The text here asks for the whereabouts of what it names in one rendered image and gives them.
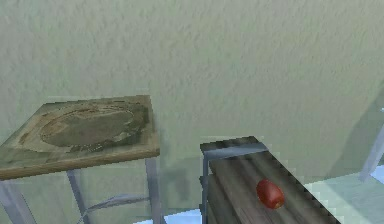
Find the wooden top metal-legged stool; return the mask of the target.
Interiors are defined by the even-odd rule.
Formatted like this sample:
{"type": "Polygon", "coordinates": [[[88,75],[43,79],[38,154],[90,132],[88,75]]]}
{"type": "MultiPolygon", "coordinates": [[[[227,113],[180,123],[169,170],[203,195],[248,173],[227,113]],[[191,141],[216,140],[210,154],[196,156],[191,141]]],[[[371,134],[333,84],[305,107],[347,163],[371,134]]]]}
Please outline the wooden top metal-legged stool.
{"type": "Polygon", "coordinates": [[[165,224],[159,155],[148,95],[46,103],[0,144],[0,204],[12,224],[37,224],[15,180],[64,171],[80,211],[76,224],[91,224],[95,210],[141,201],[150,203],[153,224],[165,224]],[[78,170],[133,160],[145,161],[146,196],[114,196],[85,206],[78,170]]]}

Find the dark wooden slatted shelf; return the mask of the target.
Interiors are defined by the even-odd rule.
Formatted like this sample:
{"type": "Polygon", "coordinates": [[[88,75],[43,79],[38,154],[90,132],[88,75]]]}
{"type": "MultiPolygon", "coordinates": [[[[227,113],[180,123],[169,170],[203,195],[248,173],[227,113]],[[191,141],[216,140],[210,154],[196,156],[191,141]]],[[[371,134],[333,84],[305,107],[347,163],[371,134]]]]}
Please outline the dark wooden slatted shelf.
{"type": "Polygon", "coordinates": [[[202,143],[202,224],[341,224],[253,136],[202,143]],[[268,179],[284,193],[278,209],[267,208],[256,186],[268,179]]]}

